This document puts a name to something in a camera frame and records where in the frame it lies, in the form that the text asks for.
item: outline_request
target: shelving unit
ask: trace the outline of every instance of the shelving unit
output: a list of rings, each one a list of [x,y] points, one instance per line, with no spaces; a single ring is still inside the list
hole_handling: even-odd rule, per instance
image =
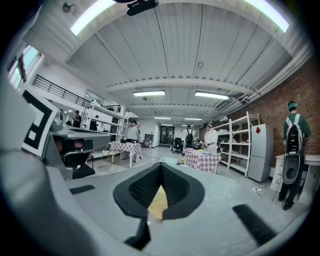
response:
[[[244,173],[244,177],[246,178],[248,175],[249,170],[249,163],[250,163],[250,152],[251,152],[251,126],[253,126],[252,121],[257,121],[257,124],[260,125],[260,117],[259,114],[249,114],[249,112],[246,112],[246,115],[236,119],[231,120],[227,123],[224,123],[222,125],[214,127],[215,130],[220,129],[228,129],[228,133],[222,133],[218,134],[219,137],[225,138],[225,136],[229,136],[229,142],[221,142],[221,145],[229,145],[229,152],[225,152],[221,150],[221,155],[223,158],[228,159],[228,161],[221,160],[220,163],[223,163],[224,165],[227,165],[227,168],[230,169],[230,167],[237,169]],[[246,142],[243,142],[243,134],[248,134],[248,140]],[[233,137],[239,136],[240,142],[233,142]],[[233,146],[240,146],[239,152],[234,152]],[[242,153],[243,146],[247,147],[247,153]]]
[[[108,116],[111,116],[113,118],[119,119],[119,121],[120,120],[124,120],[124,121],[123,121],[123,123],[121,123],[121,122],[115,123],[112,121],[103,121],[100,119],[96,119],[93,117],[94,110],[99,111],[99,112],[106,114]],[[109,135],[115,135],[116,141],[118,141],[122,137],[125,137],[127,134],[127,131],[128,131],[129,118],[122,116],[118,112],[113,112],[113,111],[110,111],[110,110],[100,106],[96,100],[85,104],[83,118],[82,118],[80,127],[82,127],[82,125],[86,125],[84,129],[89,130],[91,121],[96,121],[96,122],[100,122],[102,124],[116,126],[117,127],[116,133],[106,132]]]

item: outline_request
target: pink and white checkered tablecloth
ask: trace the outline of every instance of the pink and white checkered tablecloth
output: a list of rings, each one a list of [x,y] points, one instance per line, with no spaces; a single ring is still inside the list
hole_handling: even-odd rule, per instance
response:
[[[111,144],[110,151],[115,151],[115,150],[132,152],[134,155],[136,153],[142,152],[140,143],[130,143],[130,142],[127,142],[127,143],[113,142]]]
[[[185,150],[185,162],[194,169],[216,174],[218,163],[221,160],[220,154],[203,154],[199,150]]]

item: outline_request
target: brick wall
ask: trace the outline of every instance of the brick wall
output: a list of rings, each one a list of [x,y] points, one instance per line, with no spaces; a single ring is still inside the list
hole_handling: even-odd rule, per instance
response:
[[[289,101],[298,104],[297,112],[305,115],[312,136],[307,143],[307,155],[320,155],[320,75],[318,60],[309,59],[296,73],[269,91],[264,96],[255,100],[243,109],[228,115],[229,119],[235,120],[246,114],[260,115],[260,123],[273,127],[274,156],[284,153],[283,136],[284,122],[289,112]]]

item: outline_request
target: white refrigerator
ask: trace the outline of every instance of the white refrigerator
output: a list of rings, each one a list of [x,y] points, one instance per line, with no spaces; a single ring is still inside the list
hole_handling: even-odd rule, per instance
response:
[[[257,182],[268,179],[273,153],[274,129],[266,124],[252,126],[248,177]]]

